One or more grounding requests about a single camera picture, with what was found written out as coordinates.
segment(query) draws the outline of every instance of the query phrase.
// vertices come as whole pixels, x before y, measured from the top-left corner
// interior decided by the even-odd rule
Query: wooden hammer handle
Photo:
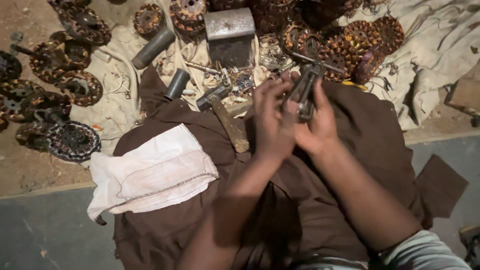
[[[215,112],[216,116],[222,123],[223,128],[227,132],[230,141],[232,142],[233,146],[235,147],[235,151],[237,153],[243,153],[248,150],[250,144],[248,143],[247,137],[243,132],[233,123],[233,118],[228,113],[225,106],[223,106],[222,102],[218,98],[217,95],[210,95],[208,97],[208,101],[212,105],[213,111]]]

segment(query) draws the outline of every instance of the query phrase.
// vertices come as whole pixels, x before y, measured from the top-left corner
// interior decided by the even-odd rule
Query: hammer
[[[235,147],[235,151],[243,153],[248,150],[250,144],[243,132],[233,123],[233,118],[221,102],[227,95],[228,89],[225,85],[220,84],[215,88],[209,89],[201,98],[197,99],[197,107],[200,111],[212,108],[227,132],[230,141]]]

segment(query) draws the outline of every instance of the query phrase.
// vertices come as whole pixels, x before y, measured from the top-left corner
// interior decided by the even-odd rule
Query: left hand
[[[295,147],[294,125],[298,104],[289,101],[281,110],[283,96],[292,88],[290,75],[284,73],[281,79],[268,80],[254,90],[256,155],[259,158],[281,163]]]

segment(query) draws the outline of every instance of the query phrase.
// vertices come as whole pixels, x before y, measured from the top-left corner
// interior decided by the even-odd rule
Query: hand
[[[297,144],[310,156],[321,154],[326,146],[335,145],[339,140],[336,133],[335,115],[333,108],[322,88],[322,80],[317,80],[313,86],[315,110],[309,125],[295,125],[295,139]]]
[[[283,96],[291,91],[293,82],[288,73],[282,79],[268,80],[253,92],[256,121],[256,155],[281,163],[295,147],[294,125],[298,104],[287,102],[281,110]]]

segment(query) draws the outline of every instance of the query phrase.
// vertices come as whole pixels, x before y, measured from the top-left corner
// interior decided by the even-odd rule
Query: right hand
[[[322,80],[315,82],[313,87],[315,110],[309,125],[295,125],[297,144],[310,156],[321,154],[327,146],[339,142],[336,133],[335,115],[332,105],[322,88]]]

